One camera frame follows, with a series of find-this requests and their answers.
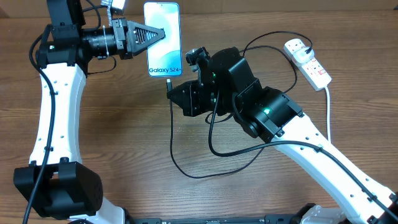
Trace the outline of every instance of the black cable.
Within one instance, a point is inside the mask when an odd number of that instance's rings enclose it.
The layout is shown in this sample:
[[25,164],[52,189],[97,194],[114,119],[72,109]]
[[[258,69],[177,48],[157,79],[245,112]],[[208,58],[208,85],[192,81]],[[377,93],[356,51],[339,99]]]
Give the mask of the black cable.
[[101,27],[101,15],[100,15],[100,12],[98,11],[98,8],[90,0],[86,0],[86,1],[88,2],[88,4],[91,4],[92,8],[95,10],[95,13],[97,14],[97,17],[98,17],[98,25],[95,28],[83,29],[83,32],[96,31]]
[[[214,107],[214,111],[217,110],[217,104],[218,104],[218,96],[220,95],[220,91],[217,93],[217,102],[216,102],[216,106]],[[235,103],[235,98],[238,94],[236,92],[232,93],[232,109],[234,110],[235,116],[238,118],[238,120],[245,122],[242,117],[240,112],[238,111],[238,109],[236,108],[236,103]],[[213,125],[210,123],[210,127],[211,127],[211,131],[209,132],[209,136],[211,136],[213,134]]]
[[102,9],[102,8],[106,8],[106,7],[108,7],[108,6],[89,7],[89,8],[83,9],[83,12],[88,12],[88,11],[91,11],[91,10],[94,10],[94,9]]
[[173,163],[174,163],[174,165],[176,166],[176,168],[177,168],[183,175],[185,175],[185,176],[187,176],[187,177],[189,177],[189,178],[193,178],[193,179],[202,179],[202,178],[207,178],[207,177],[216,177],[216,176],[220,176],[220,175],[235,174],[235,173],[237,173],[237,172],[239,172],[239,171],[244,170],[244,169],[247,168],[248,166],[250,166],[250,164],[252,164],[252,163],[257,159],[257,157],[260,155],[260,153],[262,152],[262,150],[264,150],[264,149],[261,149],[261,150],[257,153],[257,155],[256,155],[248,164],[246,164],[245,166],[243,166],[243,167],[241,167],[241,168],[239,168],[239,169],[232,170],[232,171],[229,171],[229,172],[220,173],[220,174],[211,174],[211,175],[206,175],[206,176],[202,176],[202,177],[195,177],[195,176],[186,174],[186,173],[178,166],[178,164],[177,164],[177,162],[175,161],[174,156],[173,156],[173,104],[172,104],[172,101],[171,101],[171,100],[170,100],[170,120],[171,120],[171,130],[170,130],[170,132],[171,132],[171,135],[170,135],[170,156],[171,156],[171,158],[172,158],[172,160],[173,160]]
[[294,63],[293,63],[293,61],[292,61],[292,59],[290,59],[283,51],[281,51],[281,49],[278,49],[277,47],[273,47],[273,46],[268,46],[268,45],[260,45],[260,46],[250,47],[250,48],[248,48],[248,49],[246,49],[246,50],[259,49],[259,48],[263,48],[263,47],[277,50],[279,53],[281,53],[281,54],[286,58],[286,60],[290,63],[290,66],[292,66],[293,72],[294,72],[294,78],[295,78],[295,80],[294,80],[293,85],[292,85],[290,88],[288,88],[286,91],[284,91],[284,93],[287,93],[287,92],[290,91],[290,90],[296,85],[296,83],[297,83],[297,70],[296,70],[296,67],[295,67],[295,65],[294,65]]
[[246,148],[246,149],[241,149],[241,150],[234,151],[234,152],[227,152],[227,153],[216,152],[213,149],[213,144],[212,144],[212,141],[211,141],[211,137],[212,137],[212,134],[213,134],[213,126],[214,126],[214,120],[215,120],[215,117],[216,117],[215,114],[217,112],[217,106],[218,106],[219,97],[220,97],[220,92],[218,92],[217,97],[216,97],[216,105],[214,107],[213,116],[211,117],[210,128],[209,128],[209,136],[208,136],[209,148],[210,148],[210,151],[214,155],[219,156],[219,157],[237,156],[237,155],[244,154],[244,153],[247,153],[247,152],[251,152],[251,151],[254,151],[254,150],[257,150],[257,149],[261,149],[263,147],[278,146],[278,145],[281,145],[281,144],[296,144],[296,145],[299,145],[299,146],[313,147],[313,144],[309,144],[309,143],[306,143],[306,142],[300,142],[300,141],[277,141],[277,142],[271,142],[271,143],[266,143],[266,144],[260,144],[260,145],[257,145],[257,146],[249,147],[249,148]]
[[[49,33],[49,29],[50,29],[50,26],[47,26],[45,28],[44,33]],[[47,145],[45,147],[45,154],[44,154],[44,158],[43,158],[42,168],[41,168],[41,170],[39,172],[39,175],[37,176],[37,180],[36,180],[36,183],[35,183],[34,188],[32,190],[32,193],[30,194],[29,202],[28,202],[28,204],[26,206],[26,211],[25,211],[25,215],[24,215],[24,221],[22,222],[23,224],[26,224],[28,219],[29,219],[30,210],[32,209],[33,201],[34,201],[36,193],[37,193],[37,191],[39,189],[39,185],[42,182],[44,169],[45,169],[45,166],[47,165],[47,161],[48,161],[48,158],[49,158],[50,151],[52,150],[51,141],[52,141],[52,134],[53,134],[53,129],[54,129],[54,120],[55,120],[55,92],[54,92],[53,86],[51,84],[51,81],[45,75],[45,73],[40,69],[40,67],[35,63],[35,61],[33,59],[33,50],[34,50],[35,46],[37,45],[37,43],[39,43],[39,41],[41,40],[42,37],[43,37],[43,34],[41,34],[33,42],[33,44],[30,46],[30,49],[29,49],[29,60],[30,60],[31,64],[33,65],[33,67],[41,74],[41,76],[43,77],[43,79],[47,83],[47,86],[49,87],[49,90],[50,90],[50,96],[51,96],[50,126],[49,126],[49,134],[47,136]]]
[[[209,122],[209,117],[210,117],[210,115],[212,115],[212,114],[213,114],[213,112],[209,113],[209,114],[206,116],[206,118],[205,118],[206,124],[210,124],[210,122]],[[216,124],[216,123],[221,123],[221,122],[227,121],[227,120],[231,119],[233,116],[234,116],[234,114],[230,114],[230,115],[228,115],[228,117],[226,117],[225,119],[222,119],[221,121],[216,121],[216,122],[214,122],[214,123]]]
[[299,34],[299,33],[293,32],[293,31],[273,31],[273,32],[269,32],[269,33],[266,33],[266,34],[262,34],[262,35],[260,35],[260,36],[258,36],[258,37],[256,37],[256,38],[254,38],[252,41],[250,41],[250,42],[247,44],[247,46],[244,48],[244,50],[243,50],[243,57],[244,57],[244,53],[246,53],[246,51],[247,51],[247,49],[248,49],[248,47],[249,47],[249,45],[250,45],[251,43],[253,43],[253,42],[256,41],[257,39],[260,39],[261,37],[265,37],[265,36],[271,35],[271,34],[295,34],[295,35],[299,35],[299,36],[301,36],[301,37],[306,38],[306,39],[311,43],[310,48],[309,48],[308,50],[306,50],[305,52],[306,52],[307,54],[309,54],[309,53],[311,52],[311,50],[312,50],[312,41],[311,41],[308,37],[304,36],[303,34]]
[[94,74],[110,72],[110,71],[114,70],[116,68],[116,65],[117,65],[116,58],[114,58],[113,56],[110,56],[110,57],[113,58],[113,60],[114,60],[114,64],[113,64],[113,68],[112,69],[109,69],[107,71],[102,71],[102,72],[89,72],[89,73],[87,73],[87,75],[94,75]]

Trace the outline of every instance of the white cable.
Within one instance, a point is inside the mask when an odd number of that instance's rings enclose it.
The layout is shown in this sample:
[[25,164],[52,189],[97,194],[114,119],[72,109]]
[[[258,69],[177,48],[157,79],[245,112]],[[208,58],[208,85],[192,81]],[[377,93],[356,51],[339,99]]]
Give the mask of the white cable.
[[105,47],[106,47],[106,56],[109,57],[108,44],[106,43],[105,25],[102,25],[102,29],[104,30],[104,39],[105,39]]
[[325,87],[326,92],[326,129],[328,133],[328,141],[331,142],[331,132],[330,132],[330,93],[329,89]]

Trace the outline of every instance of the white arm link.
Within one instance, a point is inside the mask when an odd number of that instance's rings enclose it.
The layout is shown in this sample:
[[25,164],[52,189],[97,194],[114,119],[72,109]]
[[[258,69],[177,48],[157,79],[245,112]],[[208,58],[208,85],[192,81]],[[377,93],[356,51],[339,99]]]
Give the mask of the white arm link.
[[[78,65],[67,66],[66,63],[47,65],[43,72],[51,81],[55,95],[55,122],[52,137],[53,151],[50,152],[48,164],[57,164],[60,158],[67,157],[69,162],[81,161],[79,150],[79,115],[80,100],[86,85],[86,77]],[[36,161],[41,166],[44,158],[44,147],[49,133],[51,98],[50,90],[43,78],[42,106],[40,109],[39,131],[36,144],[30,155],[29,163]]]
[[[283,130],[285,134],[281,138],[274,137],[272,141],[302,141],[322,146],[343,163],[386,207],[391,205],[389,196],[392,191],[362,172],[329,143],[307,115],[302,118],[296,116],[283,127]],[[379,218],[384,213],[375,202],[368,200],[368,196],[343,169],[321,152],[317,153],[311,148],[297,145],[280,145],[275,148],[307,171],[335,199],[352,223],[367,223],[371,215]]]

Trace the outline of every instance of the cable clip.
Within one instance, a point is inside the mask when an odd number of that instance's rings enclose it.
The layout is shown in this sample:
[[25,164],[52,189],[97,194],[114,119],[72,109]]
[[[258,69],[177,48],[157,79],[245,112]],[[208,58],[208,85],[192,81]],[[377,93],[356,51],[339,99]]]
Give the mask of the cable clip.
[[318,146],[319,146],[318,148],[314,148],[314,149],[313,149],[316,153],[322,152],[322,151],[324,150],[324,149],[323,149],[323,146],[322,146],[321,144],[319,144]]
[[170,91],[173,89],[172,81],[169,78],[167,79],[166,87],[167,87],[167,91]]
[[106,57],[109,57],[108,43],[106,42],[105,25],[102,25],[104,31],[105,47],[106,47]]
[[[47,146],[44,147],[44,151],[46,151],[46,150],[47,150]],[[54,151],[54,148],[51,147],[51,148],[50,148],[50,151],[51,151],[51,152]]]
[[376,195],[373,195],[372,197],[368,197],[368,200],[369,200],[370,202],[372,202],[372,201],[374,201],[374,200],[377,200],[377,196],[376,196]]

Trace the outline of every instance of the green led light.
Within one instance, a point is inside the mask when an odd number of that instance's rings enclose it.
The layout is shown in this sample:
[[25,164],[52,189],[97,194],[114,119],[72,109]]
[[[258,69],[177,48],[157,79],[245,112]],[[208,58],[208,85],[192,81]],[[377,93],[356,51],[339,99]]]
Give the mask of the green led light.
[[269,114],[269,113],[271,112],[271,109],[265,108],[263,112],[264,112],[265,114]]

